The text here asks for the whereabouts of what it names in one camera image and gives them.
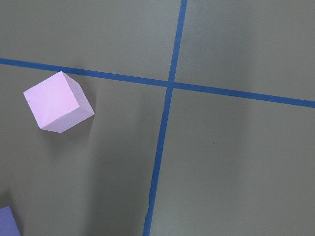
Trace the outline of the pink foam block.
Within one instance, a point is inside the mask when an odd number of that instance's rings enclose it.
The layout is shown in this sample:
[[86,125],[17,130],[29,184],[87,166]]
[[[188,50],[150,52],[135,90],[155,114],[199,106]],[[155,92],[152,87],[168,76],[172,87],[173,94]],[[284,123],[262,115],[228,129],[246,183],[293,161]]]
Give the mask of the pink foam block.
[[95,114],[81,86],[62,71],[23,94],[42,130],[63,133]]

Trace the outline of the purple foam block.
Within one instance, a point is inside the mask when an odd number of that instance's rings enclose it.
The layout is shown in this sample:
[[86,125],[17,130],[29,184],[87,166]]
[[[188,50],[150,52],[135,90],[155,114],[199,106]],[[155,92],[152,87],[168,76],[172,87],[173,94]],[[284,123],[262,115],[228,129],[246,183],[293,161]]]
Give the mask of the purple foam block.
[[0,209],[0,236],[20,236],[9,206]]

